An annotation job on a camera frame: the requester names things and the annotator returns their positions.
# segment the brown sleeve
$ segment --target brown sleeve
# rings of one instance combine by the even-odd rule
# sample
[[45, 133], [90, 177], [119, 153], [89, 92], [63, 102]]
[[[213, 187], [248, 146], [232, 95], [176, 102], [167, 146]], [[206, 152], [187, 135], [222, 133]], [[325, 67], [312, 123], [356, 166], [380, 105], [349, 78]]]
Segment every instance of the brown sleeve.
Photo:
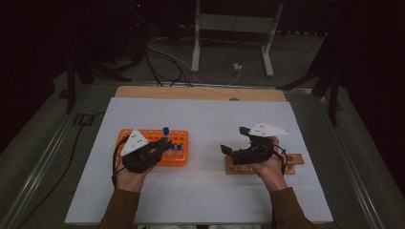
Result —
[[278, 228], [317, 228], [305, 217], [292, 188], [271, 192], [270, 198]]
[[138, 210], [140, 193], [115, 189], [97, 228], [131, 228]]

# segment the wooden board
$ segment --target wooden board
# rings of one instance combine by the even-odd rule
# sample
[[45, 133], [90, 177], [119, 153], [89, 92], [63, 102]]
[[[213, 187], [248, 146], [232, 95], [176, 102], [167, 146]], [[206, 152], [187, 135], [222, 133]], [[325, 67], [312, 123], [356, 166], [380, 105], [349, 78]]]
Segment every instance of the wooden board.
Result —
[[116, 97], [209, 99], [240, 101], [286, 101], [282, 91], [259, 89], [172, 88], [120, 86]]
[[[304, 159], [300, 154], [287, 154], [288, 165], [286, 167], [285, 175], [294, 175], [295, 165], [304, 164]], [[225, 173], [228, 175], [256, 175], [257, 173], [249, 165], [234, 165], [230, 156], [224, 157]]]

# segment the white table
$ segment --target white table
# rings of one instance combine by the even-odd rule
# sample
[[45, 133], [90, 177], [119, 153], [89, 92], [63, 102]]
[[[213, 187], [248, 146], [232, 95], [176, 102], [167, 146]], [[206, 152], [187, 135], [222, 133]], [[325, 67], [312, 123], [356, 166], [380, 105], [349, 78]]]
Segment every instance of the white table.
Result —
[[220, 148], [221, 144], [248, 147], [248, 138], [239, 134], [239, 127], [251, 128], [258, 121], [290, 131], [279, 137], [281, 146], [302, 154], [305, 164], [296, 165], [297, 174], [286, 176], [287, 183], [309, 220], [333, 221], [288, 102], [114, 97], [65, 222], [100, 222], [113, 192], [112, 154], [120, 130], [168, 126], [188, 131], [189, 160], [184, 167], [152, 170], [142, 189], [136, 223], [269, 223], [271, 205], [263, 182], [254, 175], [226, 175]]

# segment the white stand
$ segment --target white stand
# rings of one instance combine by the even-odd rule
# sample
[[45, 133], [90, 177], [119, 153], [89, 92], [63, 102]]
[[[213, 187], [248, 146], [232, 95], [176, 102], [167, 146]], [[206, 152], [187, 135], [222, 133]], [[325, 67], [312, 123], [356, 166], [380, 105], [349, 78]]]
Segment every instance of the white stand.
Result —
[[262, 47], [262, 56], [265, 63], [266, 75], [273, 76], [270, 57], [268, 55], [271, 43], [277, 30], [278, 21], [284, 5], [277, 8], [274, 17], [247, 17], [232, 15], [217, 15], [200, 13], [200, 0], [196, 2], [196, 30], [194, 38], [193, 60], [191, 71], [197, 73], [200, 64], [200, 30], [215, 31], [247, 31], [268, 33], [268, 40]]

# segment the hand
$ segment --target hand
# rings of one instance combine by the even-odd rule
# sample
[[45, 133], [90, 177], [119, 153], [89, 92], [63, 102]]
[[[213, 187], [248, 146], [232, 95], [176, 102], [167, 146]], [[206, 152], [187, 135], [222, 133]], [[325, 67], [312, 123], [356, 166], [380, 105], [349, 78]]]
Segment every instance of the hand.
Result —
[[[280, 142], [277, 137], [273, 136], [272, 140], [274, 145], [279, 145]], [[278, 147], [275, 146], [274, 151], [278, 152]], [[286, 181], [281, 172], [280, 159], [276, 155], [272, 155], [267, 161], [250, 164], [250, 166], [259, 174], [269, 192], [287, 188]]]
[[[122, 158], [119, 159], [117, 171], [122, 169], [124, 165], [122, 164]], [[146, 175], [153, 169], [149, 168], [142, 174], [131, 173], [127, 169], [121, 170], [117, 174], [117, 188], [120, 190], [125, 190], [134, 193], [140, 193], [143, 186], [143, 181], [146, 179]]]

